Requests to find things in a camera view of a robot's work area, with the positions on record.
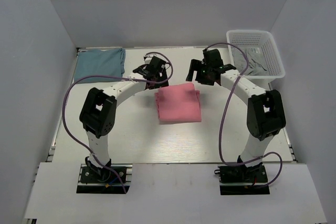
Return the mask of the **pink t shirt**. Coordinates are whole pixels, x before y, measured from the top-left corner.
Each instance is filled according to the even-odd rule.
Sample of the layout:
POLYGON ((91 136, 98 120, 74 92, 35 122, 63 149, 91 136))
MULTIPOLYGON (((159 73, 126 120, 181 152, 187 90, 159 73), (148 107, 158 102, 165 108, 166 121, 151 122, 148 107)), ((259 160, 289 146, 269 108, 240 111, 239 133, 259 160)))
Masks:
POLYGON ((159 88, 154 94, 161 123, 194 123, 202 121, 200 92, 191 82, 159 88))

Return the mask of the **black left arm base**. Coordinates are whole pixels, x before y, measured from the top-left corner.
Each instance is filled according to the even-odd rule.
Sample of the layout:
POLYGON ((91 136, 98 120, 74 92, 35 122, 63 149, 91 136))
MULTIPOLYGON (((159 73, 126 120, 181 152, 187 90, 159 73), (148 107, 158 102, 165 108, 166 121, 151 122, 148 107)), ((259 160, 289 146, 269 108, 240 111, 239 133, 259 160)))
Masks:
POLYGON ((116 171, 119 178, 112 171, 103 167, 95 167, 90 164, 89 157, 85 158, 85 164, 81 164, 78 182, 77 194, 126 194, 131 186, 132 165, 107 163, 116 171))

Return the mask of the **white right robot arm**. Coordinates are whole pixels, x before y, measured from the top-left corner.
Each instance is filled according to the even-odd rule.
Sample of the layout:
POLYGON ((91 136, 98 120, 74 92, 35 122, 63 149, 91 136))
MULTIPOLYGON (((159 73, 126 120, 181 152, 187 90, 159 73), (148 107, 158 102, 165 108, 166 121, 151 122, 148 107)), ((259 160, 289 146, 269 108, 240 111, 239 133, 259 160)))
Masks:
POLYGON ((247 105, 246 125, 249 137, 237 162, 238 177, 247 182, 256 175, 255 167, 268 156, 266 148, 270 141, 286 126, 281 94, 257 86, 231 64, 224 64, 217 49, 204 50, 203 59, 193 59, 186 77, 200 84, 215 83, 230 91, 227 101, 237 96, 247 105))

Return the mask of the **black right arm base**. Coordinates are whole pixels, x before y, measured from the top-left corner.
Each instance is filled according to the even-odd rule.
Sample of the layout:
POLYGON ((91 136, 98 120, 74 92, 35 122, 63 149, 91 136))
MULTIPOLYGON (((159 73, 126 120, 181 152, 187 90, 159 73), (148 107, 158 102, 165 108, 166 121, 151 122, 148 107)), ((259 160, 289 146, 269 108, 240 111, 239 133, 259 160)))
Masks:
POLYGON ((268 177, 261 160, 255 166, 243 164, 237 159, 237 166, 218 166, 214 174, 219 178, 219 189, 222 196, 269 195, 268 177))

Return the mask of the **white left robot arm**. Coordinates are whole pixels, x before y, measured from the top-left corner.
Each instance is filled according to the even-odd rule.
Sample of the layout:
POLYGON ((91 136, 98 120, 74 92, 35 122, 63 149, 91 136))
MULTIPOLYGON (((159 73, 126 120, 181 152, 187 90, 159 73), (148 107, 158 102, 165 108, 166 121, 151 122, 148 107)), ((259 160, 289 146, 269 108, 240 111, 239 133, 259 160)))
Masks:
POLYGON ((104 89, 91 88, 85 99, 79 120, 91 149, 86 164, 93 169, 93 176, 98 181, 104 182, 111 175, 107 135, 114 126, 117 107, 138 92, 169 85, 167 61, 155 55, 145 56, 144 61, 145 64, 135 68, 125 80, 104 89))

